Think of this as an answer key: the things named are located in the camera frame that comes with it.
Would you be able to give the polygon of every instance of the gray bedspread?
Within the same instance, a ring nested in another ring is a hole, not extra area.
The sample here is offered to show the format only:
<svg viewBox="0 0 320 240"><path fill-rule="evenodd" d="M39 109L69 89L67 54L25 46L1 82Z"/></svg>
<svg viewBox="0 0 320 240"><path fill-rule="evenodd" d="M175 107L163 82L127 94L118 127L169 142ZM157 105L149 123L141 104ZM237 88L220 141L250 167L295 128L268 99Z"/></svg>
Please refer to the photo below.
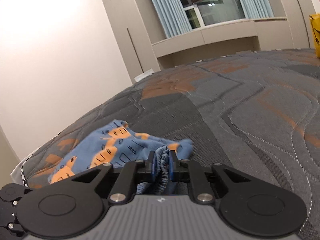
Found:
<svg viewBox="0 0 320 240"><path fill-rule="evenodd" d="M90 132L125 120L136 132L190 138L191 158L204 166L225 163L295 192L308 210L300 235L320 239L319 65L313 50L265 51L156 73L42 146L24 164L26 180L47 185L55 165Z"/></svg>

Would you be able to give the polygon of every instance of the metal screw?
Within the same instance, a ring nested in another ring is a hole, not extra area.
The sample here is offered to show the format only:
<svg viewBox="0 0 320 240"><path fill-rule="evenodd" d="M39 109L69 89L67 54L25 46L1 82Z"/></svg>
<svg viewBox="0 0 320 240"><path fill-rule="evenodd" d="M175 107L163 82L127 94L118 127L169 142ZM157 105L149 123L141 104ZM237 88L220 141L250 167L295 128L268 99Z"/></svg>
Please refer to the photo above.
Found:
<svg viewBox="0 0 320 240"><path fill-rule="evenodd" d="M213 200L213 196L210 194L207 194L207 193L202 193L202 194L198 195L197 199L202 202L209 202L209 201Z"/></svg>
<svg viewBox="0 0 320 240"><path fill-rule="evenodd" d="M125 195L121 193L115 193L110 196L110 199L114 202L121 202L125 200Z"/></svg>

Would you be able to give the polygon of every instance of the white logo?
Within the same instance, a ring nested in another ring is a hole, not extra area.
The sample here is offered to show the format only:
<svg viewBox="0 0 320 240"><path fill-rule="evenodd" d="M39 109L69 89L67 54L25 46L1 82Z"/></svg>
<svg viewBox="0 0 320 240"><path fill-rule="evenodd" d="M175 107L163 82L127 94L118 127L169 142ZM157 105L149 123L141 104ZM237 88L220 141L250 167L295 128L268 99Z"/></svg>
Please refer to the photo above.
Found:
<svg viewBox="0 0 320 240"><path fill-rule="evenodd" d="M163 198L163 197L157 199L157 201L160 202L160 203L162 203L162 202L165 201L165 200L166 200L166 199Z"/></svg>

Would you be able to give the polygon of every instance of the yellow bag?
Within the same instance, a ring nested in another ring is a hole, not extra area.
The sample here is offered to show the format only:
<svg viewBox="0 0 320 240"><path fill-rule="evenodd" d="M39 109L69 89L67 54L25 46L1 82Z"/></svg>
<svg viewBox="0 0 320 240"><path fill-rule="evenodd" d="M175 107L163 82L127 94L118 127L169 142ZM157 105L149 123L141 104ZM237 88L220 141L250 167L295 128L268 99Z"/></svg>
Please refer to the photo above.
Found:
<svg viewBox="0 0 320 240"><path fill-rule="evenodd" d="M320 14L310 15L310 22L316 46L316 55L320 58Z"/></svg>

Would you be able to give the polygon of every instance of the quilted bedspread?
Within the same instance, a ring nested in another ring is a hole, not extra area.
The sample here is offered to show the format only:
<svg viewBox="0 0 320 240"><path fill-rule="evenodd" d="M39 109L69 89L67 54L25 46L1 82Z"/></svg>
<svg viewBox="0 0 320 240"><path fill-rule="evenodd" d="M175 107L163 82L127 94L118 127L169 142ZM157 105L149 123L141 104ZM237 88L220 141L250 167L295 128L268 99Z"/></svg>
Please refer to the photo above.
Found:
<svg viewBox="0 0 320 240"><path fill-rule="evenodd" d="M320 239L320 60L313 50L248 52L155 73L122 91L43 145L24 164L30 187L114 119L136 132L190 138L191 159L221 162L298 194ZM176 193L185 193L185 184Z"/></svg>

